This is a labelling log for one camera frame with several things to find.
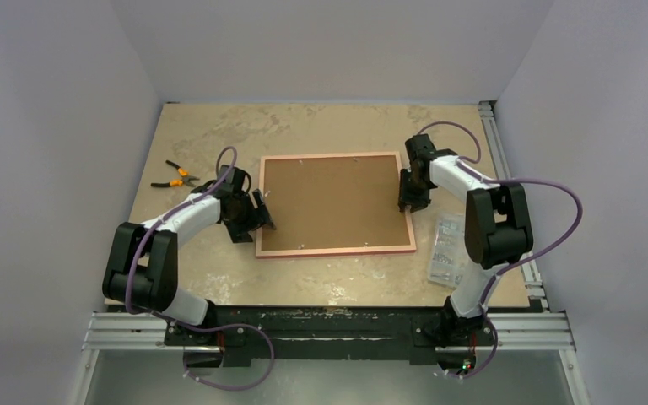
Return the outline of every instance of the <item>gray wall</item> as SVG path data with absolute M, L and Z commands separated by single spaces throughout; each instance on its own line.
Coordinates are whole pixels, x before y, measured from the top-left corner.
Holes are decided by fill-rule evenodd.
M 158 112 L 106 0 L 0 1 L 0 404 L 65 401 Z
M 515 175 L 574 187 L 540 261 L 597 404 L 648 403 L 648 2 L 558 0 L 496 107 Z M 571 201 L 534 191 L 537 245 Z
M 164 100 L 497 99 L 552 0 L 111 0 Z

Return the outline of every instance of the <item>orange-handled pliers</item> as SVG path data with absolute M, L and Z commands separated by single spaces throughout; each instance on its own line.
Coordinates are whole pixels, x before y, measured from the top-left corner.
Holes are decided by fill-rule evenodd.
M 190 175 L 189 173 L 187 173 L 187 170 L 181 168 L 180 165 L 178 165 L 177 163 L 171 160 L 166 160 L 165 163 L 177 169 L 177 173 L 180 174 L 180 179 L 175 179 L 173 181 L 170 181 L 169 183 L 150 183 L 151 187 L 165 188 L 165 187 L 175 187 L 175 186 L 182 186 L 182 185 L 194 187 L 195 185 L 192 184 L 192 181 L 200 180 L 199 177 Z

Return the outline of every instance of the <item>tabletop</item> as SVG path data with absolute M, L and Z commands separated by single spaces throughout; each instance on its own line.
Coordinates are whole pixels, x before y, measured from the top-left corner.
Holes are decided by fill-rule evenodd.
M 483 148 L 474 167 L 495 176 L 475 105 L 165 104 L 130 221 L 161 215 L 190 192 L 150 187 L 176 175 L 166 159 L 202 181 L 215 177 L 218 153 L 230 145 L 239 154 L 236 165 L 253 179 L 263 155 L 397 151 L 408 166 L 404 141 L 438 120 L 468 127 Z M 460 129 L 438 126 L 428 133 L 438 149 L 476 153 Z M 413 214 L 413 254 L 256 259 L 254 244 L 232 244 L 223 225 L 210 226 L 180 249 L 179 285 L 221 305 L 443 305 L 452 290 L 427 279 L 435 225 L 441 212 L 463 213 L 464 204 L 440 188 L 431 200 Z M 490 304 L 528 306 L 521 272 L 501 279 Z

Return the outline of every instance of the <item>wooden workbench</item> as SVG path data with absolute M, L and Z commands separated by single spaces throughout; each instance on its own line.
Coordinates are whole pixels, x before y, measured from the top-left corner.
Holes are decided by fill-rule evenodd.
M 253 179 L 259 178 L 263 155 L 397 150 L 408 165 L 404 141 L 436 120 L 470 128 L 483 147 L 476 168 L 494 176 L 474 105 L 167 104 L 130 221 L 154 218 L 190 192 L 189 187 L 150 187 L 152 181 L 176 176 L 166 159 L 202 181 L 214 178 L 217 155 L 228 145 L 237 148 L 237 166 Z M 429 133 L 439 149 L 475 155 L 473 142 L 459 129 L 437 127 Z M 223 305 L 442 305 L 451 290 L 426 278 L 435 223 L 441 211 L 463 213 L 464 205 L 441 189 L 433 190 L 431 199 L 428 208 L 413 215 L 415 254 L 256 259 L 254 244 L 234 245 L 224 226 L 210 226 L 180 249 L 180 286 Z M 521 272 L 503 277 L 491 305 L 528 306 Z

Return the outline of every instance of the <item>brown panel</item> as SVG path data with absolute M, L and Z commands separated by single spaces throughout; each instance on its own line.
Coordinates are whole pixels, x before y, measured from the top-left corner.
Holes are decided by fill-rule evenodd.
M 277 230 L 260 234 L 261 256 L 275 251 L 293 251 L 291 256 L 415 251 L 410 218 L 397 206 L 397 153 L 270 157 L 262 162 L 260 187 Z

